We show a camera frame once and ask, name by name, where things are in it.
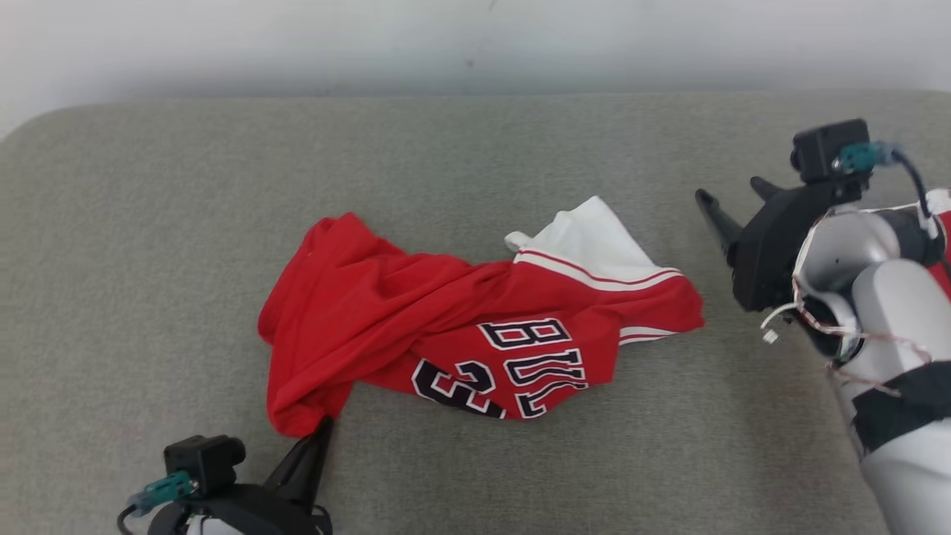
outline white stripe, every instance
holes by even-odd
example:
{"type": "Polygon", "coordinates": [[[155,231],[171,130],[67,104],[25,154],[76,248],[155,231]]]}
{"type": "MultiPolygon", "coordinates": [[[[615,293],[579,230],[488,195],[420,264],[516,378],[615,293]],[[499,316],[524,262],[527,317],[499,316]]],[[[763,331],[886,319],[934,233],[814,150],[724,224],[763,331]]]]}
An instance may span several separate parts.
{"type": "Polygon", "coordinates": [[[677,334],[677,331],[663,330],[662,328],[654,327],[624,327],[621,329],[621,338],[631,336],[632,334],[657,334],[659,336],[667,336],[669,334],[677,334]]]}
{"type": "Polygon", "coordinates": [[[627,340],[621,339],[617,344],[623,346],[624,344],[632,344],[634,342],[652,342],[654,340],[660,340],[661,338],[667,338],[667,336],[638,336],[637,338],[628,338],[627,340]]]}
{"type": "Polygon", "coordinates": [[[630,283],[620,283],[620,282],[613,282],[613,281],[598,281],[596,279],[593,279],[590,275],[588,275],[588,273],[585,273],[584,271],[582,271],[581,269],[577,267],[572,267],[566,264],[562,264],[560,262],[556,262],[554,260],[550,260],[548,258],[544,258],[535,254],[519,254],[515,256],[515,259],[514,259],[515,264],[519,264],[522,262],[526,264],[533,264],[540,268],[545,268],[548,271],[554,271],[555,273],[560,273],[562,275],[565,275],[566,277],[571,277],[575,281],[578,281],[579,283],[587,287],[592,287],[594,289],[602,290],[602,291],[637,291],[637,290],[657,286],[660,283],[663,283],[664,281],[667,281],[668,279],[672,279],[674,277],[684,276],[680,271],[672,267],[644,268],[643,274],[640,274],[638,278],[647,278],[655,273],[663,273],[663,274],[658,275],[650,279],[649,281],[645,281],[643,283],[630,284],[630,283]]]}

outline chicago bulls jersey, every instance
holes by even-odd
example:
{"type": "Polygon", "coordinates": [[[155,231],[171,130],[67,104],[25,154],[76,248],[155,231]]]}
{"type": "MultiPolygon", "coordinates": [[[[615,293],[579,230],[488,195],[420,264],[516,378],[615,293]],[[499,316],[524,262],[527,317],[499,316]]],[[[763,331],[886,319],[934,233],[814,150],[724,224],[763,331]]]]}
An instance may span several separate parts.
{"type": "Polygon", "coordinates": [[[356,380],[495,418],[535,418],[607,383],[618,346],[703,324],[677,269],[658,267],[597,197],[512,261],[407,255],[353,214],[307,233],[262,310],[268,414],[302,436],[356,380]]]}

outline red stripe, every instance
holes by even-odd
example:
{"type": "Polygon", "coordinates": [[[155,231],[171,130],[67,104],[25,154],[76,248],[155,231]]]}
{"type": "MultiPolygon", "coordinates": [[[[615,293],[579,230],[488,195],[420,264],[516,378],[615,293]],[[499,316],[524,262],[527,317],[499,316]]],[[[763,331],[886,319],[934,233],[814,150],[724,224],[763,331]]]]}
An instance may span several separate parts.
{"type": "Polygon", "coordinates": [[[535,256],[540,256],[540,257],[542,257],[542,258],[547,258],[547,259],[549,259],[549,260],[551,260],[551,261],[553,261],[553,262],[557,262],[558,264],[563,264],[563,265],[565,265],[565,266],[568,266],[569,268],[575,268],[575,269],[577,269],[578,271],[581,271],[582,273],[588,275],[588,276],[591,277],[593,280],[598,281],[598,282],[601,282],[601,283],[617,283],[617,284],[621,284],[621,285],[637,285],[637,284],[640,284],[640,283],[646,283],[647,281],[649,281],[649,280],[651,280],[651,279],[655,279],[655,278],[657,278],[657,277],[659,277],[659,276],[661,276],[661,275],[665,275],[665,274],[667,274],[667,273],[678,273],[678,271],[677,271],[676,269],[672,269],[672,268],[669,268],[669,267],[668,267],[668,268],[665,268],[665,269],[663,269],[663,270],[661,270],[661,271],[658,271],[658,272],[654,273],[654,274],[651,275],[650,277],[645,277],[645,278],[643,278],[643,279],[639,279],[639,280],[636,280],[636,281],[619,281],[619,280],[617,280],[617,279],[605,279],[605,278],[603,278],[603,277],[595,277],[594,275],[591,274],[590,271],[588,271],[587,269],[584,269],[583,267],[581,267],[581,266],[579,266],[579,265],[577,265],[577,264],[572,264],[571,262],[569,262],[569,261],[567,261],[567,260],[562,260],[562,259],[560,259],[560,258],[557,258],[557,257],[554,257],[554,256],[550,256],[550,255],[547,255],[547,254],[545,254],[545,253],[543,253],[543,252],[538,252],[538,251],[536,251],[536,250],[523,250],[523,251],[521,251],[521,254],[533,254],[533,255],[535,255],[535,256]]]}

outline black cable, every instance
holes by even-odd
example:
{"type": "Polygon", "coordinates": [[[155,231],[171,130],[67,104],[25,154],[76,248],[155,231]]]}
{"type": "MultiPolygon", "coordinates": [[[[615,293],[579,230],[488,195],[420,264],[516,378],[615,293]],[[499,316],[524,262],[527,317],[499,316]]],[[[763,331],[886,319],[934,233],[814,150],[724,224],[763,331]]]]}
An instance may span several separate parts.
{"type": "Polygon", "coordinates": [[[944,266],[944,274],[948,276],[948,281],[951,281],[951,263],[948,262],[947,257],[941,259],[941,265],[944,266]]]}
{"type": "MultiPolygon", "coordinates": [[[[922,180],[922,176],[918,173],[918,170],[915,169],[915,166],[908,160],[908,157],[899,149],[892,149],[891,157],[899,164],[902,164],[904,170],[908,171],[908,174],[911,176],[911,181],[915,183],[915,191],[918,192],[918,203],[922,206],[922,216],[924,216],[925,219],[933,219],[935,216],[932,215],[931,209],[928,208],[928,199],[924,192],[924,181],[922,180]]],[[[944,239],[945,243],[948,244],[947,246],[951,248],[951,236],[945,236],[944,239]]],[[[951,281],[951,264],[948,263],[946,256],[941,258],[941,265],[944,266],[944,273],[948,276],[948,280],[951,281]]]]}
{"type": "Polygon", "coordinates": [[[918,202],[922,205],[922,215],[925,219],[931,219],[931,210],[928,209],[928,199],[924,193],[924,181],[922,176],[918,173],[918,170],[915,169],[915,166],[911,164],[908,158],[898,149],[892,150],[892,159],[896,162],[902,164],[904,170],[908,171],[908,174],[911,175],[911,181],[915,183],[915,191],[918,192],[918,202]]]}
{"type": "Polygon", "coordinates": [[[134,535],[128,530],[128,527],[126,527],[126,518],[134,511],[135,505],[130,505],[123,509],[122,512],[119,513],[119,518],[116,519],[116,526],[119,527],[119,533],[122,533],[122,535],[134,535]]]}

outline teal connector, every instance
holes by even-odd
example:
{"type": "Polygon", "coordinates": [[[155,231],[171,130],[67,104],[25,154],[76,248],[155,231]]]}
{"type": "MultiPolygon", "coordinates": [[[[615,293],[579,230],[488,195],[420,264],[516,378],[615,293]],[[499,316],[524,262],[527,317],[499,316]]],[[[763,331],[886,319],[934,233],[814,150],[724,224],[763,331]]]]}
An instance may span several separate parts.
{"type": "Polygon", "coordinates": [[[876,141],[874,143],[856,143],[839,151],[838,169],[844,173],[870,171],[875,166],[894,165],[892,152],[898,146],[892,143],[876,141]]]}
{"type": "Polygon", "coordinates": [[[879,163],[879,152],[872,143],[857,143],[839,152],[841,169],[845,173],[870,171],[879,163]]]}
{"type": "Polygon", "coordinates": [[[154,483],[146,485],[142,492],[128,497],[126,506],[135,505],[132,516],[141,517],[159,505],[174,502],[195,491],[188,472],[178,471],[154,483]]]}

